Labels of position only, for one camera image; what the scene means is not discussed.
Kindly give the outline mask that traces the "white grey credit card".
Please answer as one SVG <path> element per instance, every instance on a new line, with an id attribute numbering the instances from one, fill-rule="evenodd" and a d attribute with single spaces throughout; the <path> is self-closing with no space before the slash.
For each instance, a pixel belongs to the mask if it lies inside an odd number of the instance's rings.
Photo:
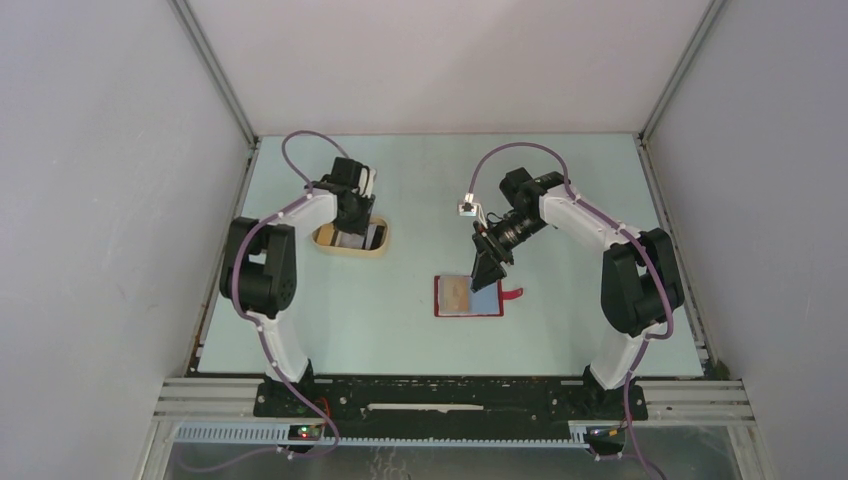
<path id="1" fill-rule="evenodd" d="M 334 245 L 338 248 L 367 250 L 367 236 L 338 231 L 335 235 Z"/>

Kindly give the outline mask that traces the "red leather card holder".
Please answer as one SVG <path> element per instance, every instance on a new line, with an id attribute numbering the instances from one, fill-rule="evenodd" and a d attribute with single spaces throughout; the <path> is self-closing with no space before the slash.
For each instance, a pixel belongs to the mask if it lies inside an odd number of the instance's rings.
<path id="1" fill-rule="evenodd" d="M 500 281 L 478 292 L 473 292 L 470 289 L 471 277 L 466 276 L 469 279 L 470 311 L 465 314 L 445 314 L 440 311 L 439 306 L 440 278 L 444 276 L 461 275 L 437 275 L 434 277 L 434 316 L 437 318 L 503 317 L 505 314 L 505 303 L 517 300 L 524 295 L 523 288 L 505 290 Z"/>

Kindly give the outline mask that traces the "beige oval tray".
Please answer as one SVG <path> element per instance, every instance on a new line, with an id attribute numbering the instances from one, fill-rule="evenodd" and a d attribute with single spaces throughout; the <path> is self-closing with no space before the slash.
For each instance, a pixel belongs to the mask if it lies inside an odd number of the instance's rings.
<path id="1" fill-rule="evenodd" d="M 389 243 L 388 222 L 379 216 L 372 217 L 365 234 L 345 233 L 333 224 L 325 224 L 313 232 L 313 244 L 323 253 L 354 258 L 379 258 L 385 254 Z"/>

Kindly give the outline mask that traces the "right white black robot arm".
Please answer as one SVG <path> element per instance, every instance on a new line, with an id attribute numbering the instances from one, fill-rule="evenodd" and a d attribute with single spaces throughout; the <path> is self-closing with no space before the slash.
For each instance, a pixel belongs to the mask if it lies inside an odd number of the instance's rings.
<path id="1" fill-rule="evenodd" d="M 684 302 L 671 238 L 661 228 L 639 230 L 619 222 L 584 199 L 560 172 L 531 177 L 523 168 L 499 185 L 508 212 L 488 220 L 467 193 L 458 211 L 473 216 L 476 253 L 470 288 L 479 291 L 507 275 L 514 250 L 546 227 L 561 230 L 601 256 L 600 306 L 609 324 L 588 366 L 594 383 L 581 392 L 585 411 L 606 418 L 622 403 L 627 386 L 652 341 L 675 330 L 673 314 Z"/>

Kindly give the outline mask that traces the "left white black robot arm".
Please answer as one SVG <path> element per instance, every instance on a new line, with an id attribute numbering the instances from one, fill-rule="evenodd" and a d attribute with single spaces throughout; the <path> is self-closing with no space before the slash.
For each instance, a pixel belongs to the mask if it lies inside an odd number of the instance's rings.
<path id="1" fill-rule="evenodd" d="M 284 382 L 278 404 L 304 416 L 316 403 L 315 388 L 304 382 L 310 360 L 293 323 L 298 286 L 298 246 L 325 225 L 365 235 L 375 202 L 377 170 L 337 157 L 331 171 L 306 184 L 291 204 L 264 219 L 237 217 L 227 234 L 219 290 L 236 312 L 251 322 L 267 361 L 267 375 Z"/>

